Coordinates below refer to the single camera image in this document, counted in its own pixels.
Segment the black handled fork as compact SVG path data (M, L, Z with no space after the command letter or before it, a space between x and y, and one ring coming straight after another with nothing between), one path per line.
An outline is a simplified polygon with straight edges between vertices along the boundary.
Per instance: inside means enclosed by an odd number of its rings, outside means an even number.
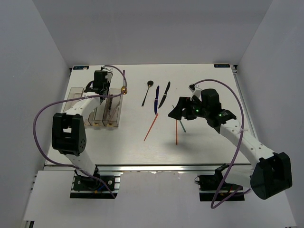
M111 107L112 107L112 102L113 102L113 94L110 94L109 98L109 107L108 107L108 119L110 120L111 118Z

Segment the silver fork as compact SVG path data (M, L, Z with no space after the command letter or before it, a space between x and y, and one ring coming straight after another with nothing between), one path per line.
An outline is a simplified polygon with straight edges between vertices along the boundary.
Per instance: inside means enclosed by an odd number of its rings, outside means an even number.
M110 116L109 116L109 120L108 121L112 121L114 116L115 116L115 113L117 111L117 109L119 108L120 104L117 103L117 105L115 106L115 108L113 109L113 111L110 113Z

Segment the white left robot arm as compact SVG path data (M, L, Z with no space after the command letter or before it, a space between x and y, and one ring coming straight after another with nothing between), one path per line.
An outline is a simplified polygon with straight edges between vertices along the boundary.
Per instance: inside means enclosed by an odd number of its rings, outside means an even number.
M95 71L93 81L84 88L80 100L65 112L53 116L53 149L87 174L84 184L91 190L99 187L100 177L96 165L86 152L85 120L109 95L112 76L113 73L107 70Z

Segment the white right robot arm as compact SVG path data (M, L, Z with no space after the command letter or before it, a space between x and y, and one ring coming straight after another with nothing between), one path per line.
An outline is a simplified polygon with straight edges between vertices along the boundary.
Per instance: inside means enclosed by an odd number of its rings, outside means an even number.
M266 200L292 187L291 160L285 152L276 153L246 132L237 117L223 109L215 89L192 89L191 97L180 97L168 114L180 121L204 118L217 133L228 139L247 158L252 168L248 171L229 169L225 164L215 170L215 185L226 189L231 184L247 186Z

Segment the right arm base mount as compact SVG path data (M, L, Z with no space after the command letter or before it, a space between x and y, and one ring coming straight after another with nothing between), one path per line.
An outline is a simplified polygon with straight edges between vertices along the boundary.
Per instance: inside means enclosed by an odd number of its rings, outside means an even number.
M223 171L227 169L229 165L201 165L198 167L199 170L197 176L194 178L194 183L199 187L199 200L200 202L212 202L218 185L224 177ZM215 202L218 203L226 197L229 197L228 201L244 201L243 187L224 182Z

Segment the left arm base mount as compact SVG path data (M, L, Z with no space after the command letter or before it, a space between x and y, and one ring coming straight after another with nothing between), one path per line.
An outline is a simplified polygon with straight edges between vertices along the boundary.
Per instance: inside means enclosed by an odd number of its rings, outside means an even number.
M93 180L87 176L74 175L70 198L71 199L114 199L107 187L116 197L120 186L120 176L101 175L100 179L105 185L98 180Z

